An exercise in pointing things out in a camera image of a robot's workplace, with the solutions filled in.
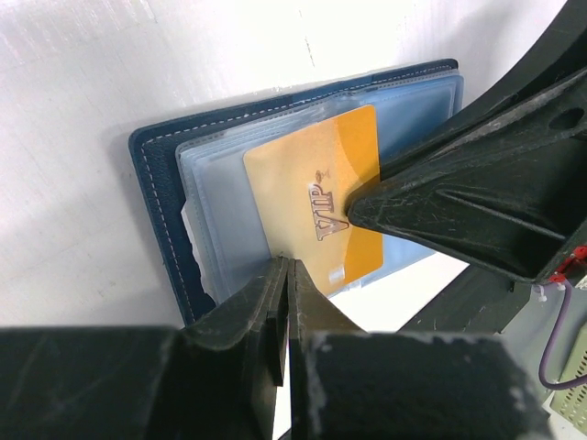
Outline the blue leather card holder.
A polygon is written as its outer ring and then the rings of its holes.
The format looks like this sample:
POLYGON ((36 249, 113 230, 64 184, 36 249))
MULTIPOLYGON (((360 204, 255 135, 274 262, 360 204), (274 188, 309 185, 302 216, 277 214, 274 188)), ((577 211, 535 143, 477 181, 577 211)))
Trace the blue leather card holder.
POLYGON ((136 130, 129 152, 184 323, 273 257, 302 260, 327 296, 427 258, 345 208, 457 114, 462 92, 457 61, 441 59, 136 130))

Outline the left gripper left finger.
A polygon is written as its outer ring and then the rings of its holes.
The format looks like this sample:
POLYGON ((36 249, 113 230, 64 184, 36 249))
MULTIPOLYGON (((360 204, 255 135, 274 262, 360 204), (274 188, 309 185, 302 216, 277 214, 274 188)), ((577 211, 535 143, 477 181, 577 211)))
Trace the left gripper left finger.
POLYGON ((269 439, 283 383, 286 258, 184 329, 1 332, 4 439, 269 439))

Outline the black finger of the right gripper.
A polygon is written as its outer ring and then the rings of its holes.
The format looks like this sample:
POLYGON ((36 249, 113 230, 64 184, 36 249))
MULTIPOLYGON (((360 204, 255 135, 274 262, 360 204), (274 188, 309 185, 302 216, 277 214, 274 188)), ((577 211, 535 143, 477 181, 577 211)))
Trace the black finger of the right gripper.
POLYGON ((586 241, 586 73, 437 147, 349 205, 359 227, 537 282, 586 241))

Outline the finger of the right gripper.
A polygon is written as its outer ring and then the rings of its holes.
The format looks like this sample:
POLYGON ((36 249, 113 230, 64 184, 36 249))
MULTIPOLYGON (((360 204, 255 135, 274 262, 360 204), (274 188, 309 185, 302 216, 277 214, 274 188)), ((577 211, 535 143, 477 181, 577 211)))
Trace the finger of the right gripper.
POLYGON ((513 68, 449 120, 449 131, 462 133, 551 87, 585 74, 586 3, 568 1, 513 68))

